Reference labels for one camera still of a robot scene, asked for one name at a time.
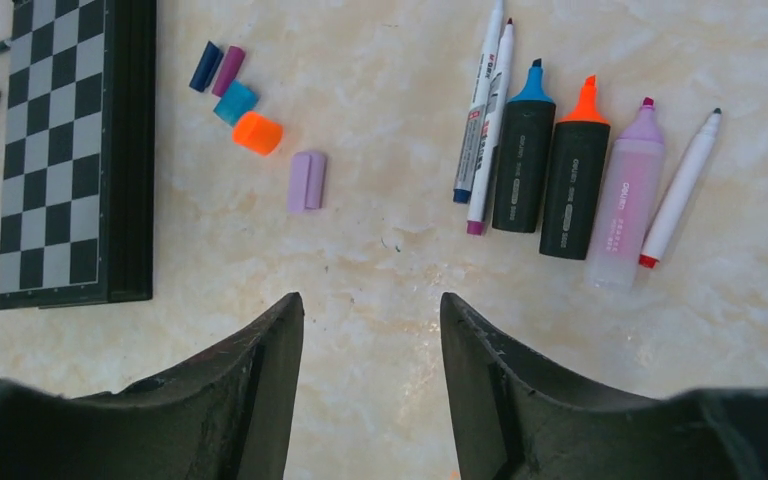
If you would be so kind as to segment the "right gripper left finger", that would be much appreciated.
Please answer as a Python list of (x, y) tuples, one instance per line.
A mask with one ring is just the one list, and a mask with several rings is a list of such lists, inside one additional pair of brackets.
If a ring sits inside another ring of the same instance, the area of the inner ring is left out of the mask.
[(280, 479), (303, 335), (290, 293), (117, 393), (65, 398), (0, 378), (0, 479)]

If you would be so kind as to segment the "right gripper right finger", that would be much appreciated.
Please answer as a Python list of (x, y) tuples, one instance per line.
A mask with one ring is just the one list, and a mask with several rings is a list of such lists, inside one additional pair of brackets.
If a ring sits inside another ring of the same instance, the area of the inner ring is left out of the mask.
[(768, 479), (768, 388), (652, 399), (557, 364), (456, 294), (440, 324), (465, 479)]

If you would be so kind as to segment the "pale purple highlighter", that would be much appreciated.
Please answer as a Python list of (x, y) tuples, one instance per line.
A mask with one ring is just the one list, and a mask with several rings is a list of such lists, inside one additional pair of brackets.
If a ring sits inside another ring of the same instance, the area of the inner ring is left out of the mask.
[(664, 164), (655, 101), (646, 97), (615, 140), (607, 162), (586, 258), (593, 285), (618, 290), (633, 286)]

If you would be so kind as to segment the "pale purple highlighter cap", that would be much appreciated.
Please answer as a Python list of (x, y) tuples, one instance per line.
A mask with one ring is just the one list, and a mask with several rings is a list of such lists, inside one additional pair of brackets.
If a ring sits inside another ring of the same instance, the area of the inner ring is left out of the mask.
[(316, 150), (296, 153), (290, 162), (287, 211), (303, 213), (322, 207), (327, 157)]

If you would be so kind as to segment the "black highlighter orange cap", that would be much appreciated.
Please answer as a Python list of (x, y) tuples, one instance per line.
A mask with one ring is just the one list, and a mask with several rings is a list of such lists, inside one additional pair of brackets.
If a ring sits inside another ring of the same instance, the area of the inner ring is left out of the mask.
[(584, 260), (588, 253), (610, 139), (588, 77), (573, 110), (557, 121), (550, 153), (539, 253)]

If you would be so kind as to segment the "black highlighter blue tip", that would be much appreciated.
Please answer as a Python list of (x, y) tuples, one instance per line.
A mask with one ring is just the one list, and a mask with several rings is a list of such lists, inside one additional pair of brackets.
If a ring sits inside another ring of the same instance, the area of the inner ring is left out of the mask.
[(492, 219), (497, 230), (537, 230), (556, 113), (556, 103), (543, 89), (543, 74), (537, 58), (523, 89), (505, 105)]

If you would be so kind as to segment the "blue highlighter cap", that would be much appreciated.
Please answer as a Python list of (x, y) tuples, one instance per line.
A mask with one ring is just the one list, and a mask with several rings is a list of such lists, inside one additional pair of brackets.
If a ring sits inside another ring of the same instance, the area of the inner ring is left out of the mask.
[(259, 96), (241, 82), (234, 80), (215, 106), (214, 114), (230, 127), (234, 127), (242, 116), (255, 109)]

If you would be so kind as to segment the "blue marker cap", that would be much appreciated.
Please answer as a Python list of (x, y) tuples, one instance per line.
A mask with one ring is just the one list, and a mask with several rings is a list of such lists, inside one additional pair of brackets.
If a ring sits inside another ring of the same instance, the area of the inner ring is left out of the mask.
[(212, 41), (208, 41), (189, 82), (189, 87), (195, 91), (204, 92), (212, 84), (223, 56), (223, 51)]

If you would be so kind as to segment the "white marker magenta end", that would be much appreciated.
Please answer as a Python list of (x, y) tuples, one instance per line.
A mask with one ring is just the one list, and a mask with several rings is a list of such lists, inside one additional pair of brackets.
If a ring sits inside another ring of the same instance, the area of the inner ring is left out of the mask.
[(515, 24), (509, 18), (499, 42), (498, 58), (490, 84), (486, 104), (484, 130), (479, 145), (479, 155), (473, 179), (467, 213), (466, 231), (480, 236), (485, 229), (485, 211), (489, 183), (493, 172), (493, 160), (501, 135), (503, 114), (511, 77), (511, 65), (515, 44)]

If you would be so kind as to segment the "magenta marker cap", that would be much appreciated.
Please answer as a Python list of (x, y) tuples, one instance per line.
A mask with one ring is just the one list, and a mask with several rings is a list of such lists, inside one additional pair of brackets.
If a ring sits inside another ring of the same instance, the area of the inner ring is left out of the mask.
[(222, 97), (225, 94), (231, 83), (236, 79), (245, 56), (246, 52), (242, 48), (235, 45), (228, 47), (221, 67), (216, 75), (212, 88), (213, 95)]

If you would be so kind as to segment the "white marker red cap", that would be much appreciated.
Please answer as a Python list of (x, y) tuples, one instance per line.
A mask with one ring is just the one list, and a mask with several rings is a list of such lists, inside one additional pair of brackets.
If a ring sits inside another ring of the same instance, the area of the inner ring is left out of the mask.
[(639, 264), (654, 269), (663, 259), (679, 221), (709, 159), (719, 132), (722, 109), (715, 108), (686, 147), (645, 236)]

